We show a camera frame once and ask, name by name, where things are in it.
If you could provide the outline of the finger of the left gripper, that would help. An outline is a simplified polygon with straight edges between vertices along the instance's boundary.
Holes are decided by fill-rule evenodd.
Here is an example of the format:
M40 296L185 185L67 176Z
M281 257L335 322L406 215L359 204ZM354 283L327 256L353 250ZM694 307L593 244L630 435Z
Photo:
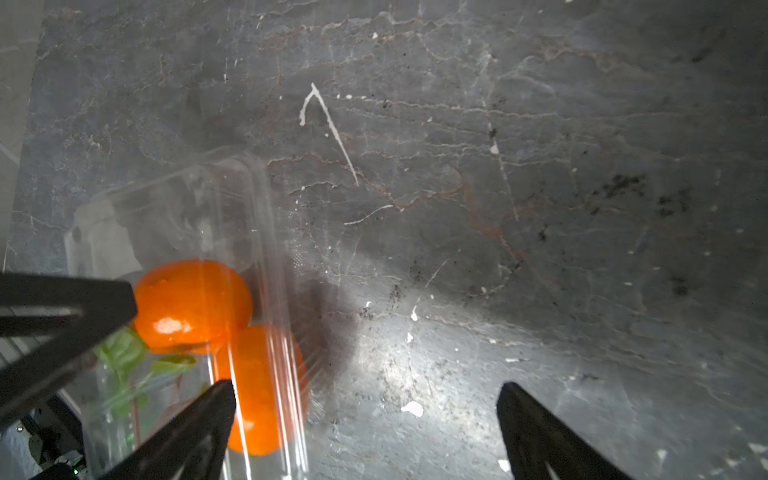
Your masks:
M82 370L80 358L132 321L137 305L124 280L1 275L1 336L49 340L1 369L1 427L47 400Z

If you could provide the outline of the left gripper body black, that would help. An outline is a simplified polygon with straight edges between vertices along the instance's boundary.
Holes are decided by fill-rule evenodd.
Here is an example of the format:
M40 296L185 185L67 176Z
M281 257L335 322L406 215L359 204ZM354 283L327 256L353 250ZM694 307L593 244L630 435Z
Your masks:
M27 450L41 469L33 479L86 479L87 462L80 418L59 395L20 419Z

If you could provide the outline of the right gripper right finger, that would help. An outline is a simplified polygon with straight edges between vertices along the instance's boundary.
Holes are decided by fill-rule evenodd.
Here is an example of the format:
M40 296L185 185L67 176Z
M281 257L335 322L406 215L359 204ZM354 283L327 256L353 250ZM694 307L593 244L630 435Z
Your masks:
M496 411L516 480L630 479L519 384L502 386Z

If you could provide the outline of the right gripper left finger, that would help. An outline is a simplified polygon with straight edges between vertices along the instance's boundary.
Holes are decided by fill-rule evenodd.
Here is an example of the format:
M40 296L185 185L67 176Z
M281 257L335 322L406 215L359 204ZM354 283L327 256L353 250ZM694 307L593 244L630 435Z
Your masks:
M236 410L231 380L216 382L104 479L218 479Z

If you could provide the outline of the leafy twin oranges container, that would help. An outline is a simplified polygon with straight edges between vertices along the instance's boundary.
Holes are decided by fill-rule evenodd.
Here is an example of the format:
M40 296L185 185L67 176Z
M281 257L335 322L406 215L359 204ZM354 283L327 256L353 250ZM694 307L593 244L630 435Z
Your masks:
M130 415L162 377L180 377L208 355L215 381L235 384L239 410L229 449L267 456L297 438L300 421L286 410L309 407L304 356L296 337L269 324L245 278L214 260L156 267L134 286L138 314L95 350L114 378L112 411Z

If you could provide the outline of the clear clamshell container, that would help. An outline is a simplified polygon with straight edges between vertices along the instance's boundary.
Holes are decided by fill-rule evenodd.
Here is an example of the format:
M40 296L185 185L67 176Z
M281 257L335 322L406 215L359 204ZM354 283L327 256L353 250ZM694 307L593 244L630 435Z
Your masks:
M65 249L72 275L127 282L138 310L94 349L85 380L93 477L220 380L236 402L222 477L308 477L307 374L262 160L211 151L180 171L98 193L76 209Z

